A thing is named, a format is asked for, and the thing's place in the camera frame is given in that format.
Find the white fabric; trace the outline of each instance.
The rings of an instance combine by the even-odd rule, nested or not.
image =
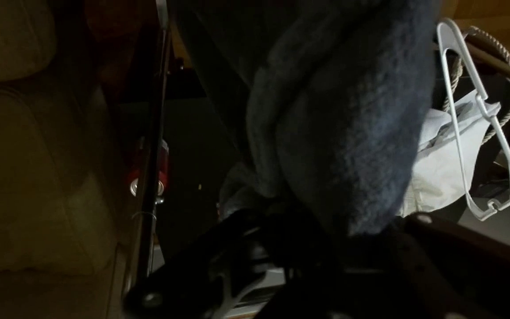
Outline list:
[[[467,184],[471,185],[475,160],[489,123],[475,103],[475,90],[455,103]],[[500,104],[486,103],[496,115]],[[431,109],[422,126],[413,176],[405,193],[401,216],[443,208],[465,194],[456,136],[449,113]]]

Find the gray fabric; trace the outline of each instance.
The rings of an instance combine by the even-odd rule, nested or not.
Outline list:
[[[230,171],[220,210],[295,198],[331,234],[378,233],[402,203],[431,106],[439,2],[291,2],[282,30],[265,5],[236,25],[232,12],[213,22],[196,8],[251,91],[237,121],[253,165]],[[257,46],[233,41],[246,29]]]

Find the red fire extinguisher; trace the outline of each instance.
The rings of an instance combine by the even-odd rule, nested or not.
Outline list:
[[[137,186],[139,183],[140,165],[143,154],[143,141],[142,137],[139,140],[136,155],[134,157],[133,166],[127,176],[129,184],[129,191],[133,196],[137,195]],[[161,147],[158,149],[158,196],[161,196],[168,186],[168,144],[162,140]]]

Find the metal rod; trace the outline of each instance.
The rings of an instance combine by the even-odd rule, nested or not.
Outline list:
[[[157,1],[157,6],[166,3]],[[166,71],[170,57],[170,30],[161,21],[157,32],[152,92],[149,103],[149,128],[144,137],[143,162],[137,186],[137,212],[133,215],[131,245],[125,269],[123,295],[137,281],[148,277],[152,268],[153,236],[158,199],[158,156],[162,143],[163,104],[166,88]]]

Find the rope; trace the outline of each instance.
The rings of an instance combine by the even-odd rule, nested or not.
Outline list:
[[[486,42],[488,42],[490,45],[493,45],[497,51],[501,54],[501,56],[505,59],[506,63],[510,66],[510,52],[492,35],[488,34],[487,32],[481,30],[478,27],[471,26],[467,30],[467,34],[469,35],[478,35]],[[455,59],[453,65],[452,65],[452,74],[451,74],[451,83],[452,83],[452,93],[456,91],[456,88],[458,86],[458,83],[460,81],[460,77],[464,73],[464,67],[462,60],[458,57]],[[442,106],[442,110],[447,112],[450,110],[450,101],[448,97],[444,100],[444,105]],[[506,115],[499,121],[499,124],[504,126],[508,121],[510,120],[510,109],[506,113]],[[491,139],[495,135],[495,130],[490,130],[485,137],[483,138],[482,145],[487,143],[489,139]]]

